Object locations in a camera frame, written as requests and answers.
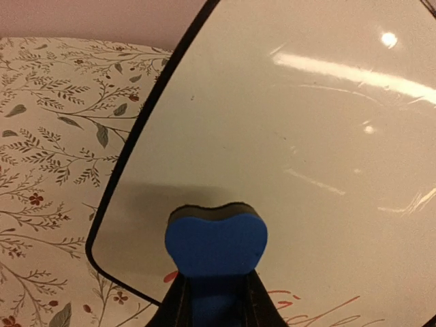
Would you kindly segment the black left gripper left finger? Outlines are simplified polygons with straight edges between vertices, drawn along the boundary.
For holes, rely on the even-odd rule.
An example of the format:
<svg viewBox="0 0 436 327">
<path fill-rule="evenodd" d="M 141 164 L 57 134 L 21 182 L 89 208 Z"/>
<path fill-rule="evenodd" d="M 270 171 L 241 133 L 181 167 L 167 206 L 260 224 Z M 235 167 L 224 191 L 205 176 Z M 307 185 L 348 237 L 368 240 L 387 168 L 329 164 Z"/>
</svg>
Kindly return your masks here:
<svg viewBox="0 0 436 327">
<path fill-rule="evenodd" d="M 178 272 L 146 327 L 183 326 L 187 326 L 187 279 Z"/>
</svg>

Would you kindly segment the blue whiteboard eraser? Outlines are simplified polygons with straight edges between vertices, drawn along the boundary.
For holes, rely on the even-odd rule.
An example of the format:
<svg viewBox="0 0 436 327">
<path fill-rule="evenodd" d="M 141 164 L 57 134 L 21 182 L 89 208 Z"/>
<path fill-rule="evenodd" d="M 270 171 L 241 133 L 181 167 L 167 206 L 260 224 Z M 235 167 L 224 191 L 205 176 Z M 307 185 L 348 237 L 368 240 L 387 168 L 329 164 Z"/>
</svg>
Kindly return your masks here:
<svg viewBox="0 0 436 327">
<path fill-rule="evenodd" d="M 193 326 L 242 326 L 245 277 L 267 240 L 263 219 L 243 202 L 184 205 L 170 214 L 166 251 L 187 279 Z"/>
</svg>

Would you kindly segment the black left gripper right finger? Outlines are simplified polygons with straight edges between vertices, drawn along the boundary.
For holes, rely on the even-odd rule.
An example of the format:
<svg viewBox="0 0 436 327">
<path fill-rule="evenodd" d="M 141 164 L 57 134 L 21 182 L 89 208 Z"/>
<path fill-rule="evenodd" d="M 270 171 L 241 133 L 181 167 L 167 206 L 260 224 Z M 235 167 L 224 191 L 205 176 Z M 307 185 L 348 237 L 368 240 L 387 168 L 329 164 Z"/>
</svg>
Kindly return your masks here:
<svg viewBox="0 0 436 327">
<path fill-rule="evenodd" d="M 255 270 L 247 275 L 247 326 L 287 326 Z"/>
</svg>

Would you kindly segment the small black-framed whiteboard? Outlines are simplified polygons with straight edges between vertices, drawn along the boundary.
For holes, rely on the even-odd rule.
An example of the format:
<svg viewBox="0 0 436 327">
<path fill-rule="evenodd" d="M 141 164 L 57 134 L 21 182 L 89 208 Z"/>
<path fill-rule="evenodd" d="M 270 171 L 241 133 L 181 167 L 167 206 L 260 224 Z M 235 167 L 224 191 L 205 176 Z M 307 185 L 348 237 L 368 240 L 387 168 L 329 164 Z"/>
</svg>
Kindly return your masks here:
<svg viewBox="0 0 436 327">
<path fill-rule="evenodd" d="M 161 304 L 199 223 L 251 206 L 257 272 L 288 326 L 435 319 L 435 5 L 207 1 L 132 127 L 86 244 L 99 273 Z"/>
</svg>

